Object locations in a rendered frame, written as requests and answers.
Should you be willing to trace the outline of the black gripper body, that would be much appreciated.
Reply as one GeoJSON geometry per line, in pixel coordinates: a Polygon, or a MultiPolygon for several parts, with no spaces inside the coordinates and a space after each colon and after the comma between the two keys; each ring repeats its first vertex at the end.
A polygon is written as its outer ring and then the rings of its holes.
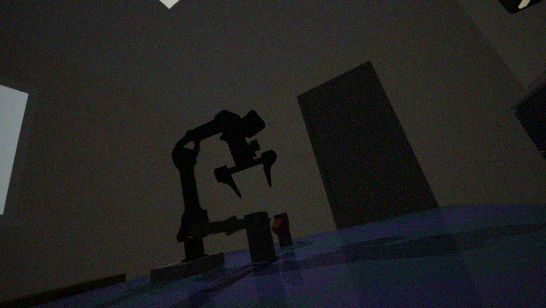
{"type": "Polygon", "coordinates": [[[226,165],[222,166],[222,167],[219,167],[219,168],[216,168],[214,170],[214,175],[215,175],[215,178],[216,178],[218,183],[222,182],[222,180],[221,180],[222,176],[225,176],[225,175],[228,175],[228,174],[233,174],[233,173],[248,169],[250,167],[253,167],[253,166],[256,166],[256,165],[259,165],[259,164],[264,165],[265,161],[268,161],[268,160],[271,160],[271,159],[274,159],[273,163],[275,163],[277,155],[276,155],[275,151],[269,150],[269,151],[261,153],[260,158],[253,159],[253,157],[248,157],[245,160],[241,161],[240,164],[238,164],[237,160],[235,158],[234,148],[235,147],[238,147],[239,149],[244,148],[245,147],[244,144],[246,144],[246,143],[247,143],[246,141],[240,141],[240,142],[236,142],[236,143],[234,143],[233,145],[230,146],[229,149],[230,149],[230,152],[232,154],[232,157],[233,157],[233,160],[234,160],[234,163],[235,163],[236,166],[228,168],[228,169],[227,169],[226,165]]]}

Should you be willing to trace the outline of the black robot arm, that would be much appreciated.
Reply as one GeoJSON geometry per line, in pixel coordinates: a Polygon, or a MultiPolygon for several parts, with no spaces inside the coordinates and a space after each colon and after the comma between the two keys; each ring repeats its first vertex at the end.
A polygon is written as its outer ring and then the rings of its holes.
{"type": "MultiPolygon", "coordinates": [[[[181,262],[192,261],[198,258],[208,256],[205,254],[203,237],[207,235],[190,237],[190,229],[193,223],[208,223],[207,211],[199,206],[194,166],[196,157],[200,151],[199,143],[201,140],[221,133],[220,140],[227,141],[230,148],[236,142],[246,141],[245,137],[252,138],[258,132],[265,128],[265,123],[256,111],[251,110],[242,119],[239,115],[228,110],[222,110],[215,115],[214,119],[192,130],[187,130],[184,138],[177,142],[173,152],[173,162],[181,175],[181,183],[185,204],[185,212],[182,215],[182,225],[176,236],[178,243],[184,241],[185,259],[181,262]],[[189,141],[194,142],[194,148],[183,148],[189,141]],[[188,241],[187,241],[188,240],[188,241]]],[[[245,147],[234,148],[237,163],[248,157],[256,157],[255,151],[260,150],[257,140],[244,144],[245,147]]]]}

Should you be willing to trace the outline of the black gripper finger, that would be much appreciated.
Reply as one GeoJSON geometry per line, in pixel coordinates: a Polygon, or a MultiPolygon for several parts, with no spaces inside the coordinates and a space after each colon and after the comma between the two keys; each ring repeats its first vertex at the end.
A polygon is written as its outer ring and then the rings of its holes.
{"type": "Polygon", "coordinates": [[[274,159],[268,160],[264,162],[264,172],[268,181],[269,186],[271,187],[271,167],[273,165],[274,159]]]}
{"type": "Polygon", "coordinates": [[[227,183],[235,191],[235,193],[239,196],[240,199],[242,198],[231,174],[222,176],[221,180],[223,184],[227,183]]]}

